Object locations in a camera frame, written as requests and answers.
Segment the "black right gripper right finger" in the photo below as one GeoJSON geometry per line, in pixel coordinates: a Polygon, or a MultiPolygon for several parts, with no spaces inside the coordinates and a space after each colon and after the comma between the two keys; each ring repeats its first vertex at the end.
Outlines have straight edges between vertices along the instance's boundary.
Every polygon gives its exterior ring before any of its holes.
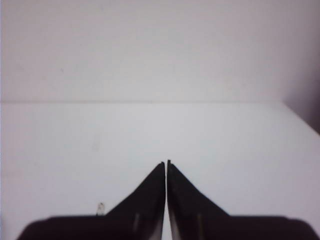
{"type": "Polygon", "coordinates": [[[230,215],[167,161],[167,206],[174,240],[318,240],[305,221],[284,216],[230,215]]]}

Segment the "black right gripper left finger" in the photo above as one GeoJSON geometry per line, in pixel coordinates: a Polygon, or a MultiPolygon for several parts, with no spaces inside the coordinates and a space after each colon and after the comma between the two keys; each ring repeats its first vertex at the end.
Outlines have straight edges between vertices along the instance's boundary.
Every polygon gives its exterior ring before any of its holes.
{"type": "Polygon", "coordinates": [[[161,162],[106,215],[56,216],[34,221],[18,239],[160,240],[165,202],[165,164],[161,162]]]}

